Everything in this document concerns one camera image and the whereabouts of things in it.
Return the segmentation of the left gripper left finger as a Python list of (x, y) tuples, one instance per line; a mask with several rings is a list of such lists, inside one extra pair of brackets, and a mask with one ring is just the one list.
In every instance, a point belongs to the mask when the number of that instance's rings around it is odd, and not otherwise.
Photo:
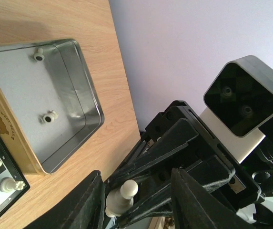
[(105, 187), (99, 170), (92, 171), (57, 205), (26, 226), (27, 229), (103, 228)]

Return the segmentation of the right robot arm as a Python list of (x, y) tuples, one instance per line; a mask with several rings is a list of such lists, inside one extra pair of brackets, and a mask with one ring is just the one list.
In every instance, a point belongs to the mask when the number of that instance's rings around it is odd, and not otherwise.
[(263, 202), (273, 194), (273, 145), (260, 143), (242, 163), (185, 101), (173, 101), (106, 181), (106, 210), (126, 181), (134, 204), (117, 214), (124, 228), (148, 217), (174, 217), (178, 229), (273, 229)]

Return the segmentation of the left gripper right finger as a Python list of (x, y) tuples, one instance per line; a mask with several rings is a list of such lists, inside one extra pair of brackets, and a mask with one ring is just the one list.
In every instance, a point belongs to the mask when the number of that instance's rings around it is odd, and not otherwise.
[(173, 169), (171, 198), (176, 229), (252, 229), (185, 170)]

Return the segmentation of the thirteenth white chess pawn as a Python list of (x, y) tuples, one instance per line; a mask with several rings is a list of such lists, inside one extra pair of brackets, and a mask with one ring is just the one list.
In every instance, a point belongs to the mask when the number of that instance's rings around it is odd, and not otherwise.
[(43, 49), (42, 48), (37, 49), (37, 52), (34, 54), (34, 59), (36, 61), (44, 61), (45, 56), (43, 54)]

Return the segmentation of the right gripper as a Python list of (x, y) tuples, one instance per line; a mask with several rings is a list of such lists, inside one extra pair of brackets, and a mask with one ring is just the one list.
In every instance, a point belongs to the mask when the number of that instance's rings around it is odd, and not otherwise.
[(185, 101), (173, 101), (145, 131), (155, 144), (115, 171), (107, 187), (118, 188), (130, 179), (141, 183), (162, 165), (174, 169), (170, 182), (117, 218), (118, 227), (144, 218), (169, 216), (182, 227), (217, 227), (222, 222), (213, 207), (224, 207), (212, 192), (235, 210), (258, 200), (259, 185)]

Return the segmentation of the twelfth white chess pawn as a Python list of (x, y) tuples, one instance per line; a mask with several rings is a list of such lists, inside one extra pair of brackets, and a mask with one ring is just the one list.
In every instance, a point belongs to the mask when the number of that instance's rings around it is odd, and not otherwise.
[(128, 211), (133, 206), (133, 198), (138, 189), (138, 184), (130, 179), (125, 181), (120, 188), (112, 190), (106, 197), (106, 215), (109, 218), (120, 217)]

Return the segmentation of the fourteenth white chess pawn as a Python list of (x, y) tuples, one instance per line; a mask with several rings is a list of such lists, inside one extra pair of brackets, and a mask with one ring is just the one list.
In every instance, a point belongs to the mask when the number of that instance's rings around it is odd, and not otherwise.
[(58, 118), (58, 114), (52, 110), (47, 112), (44, 116), (43, 116), (43, 121), (44, 123), (52, 123), (54, 122), (56, 119)]

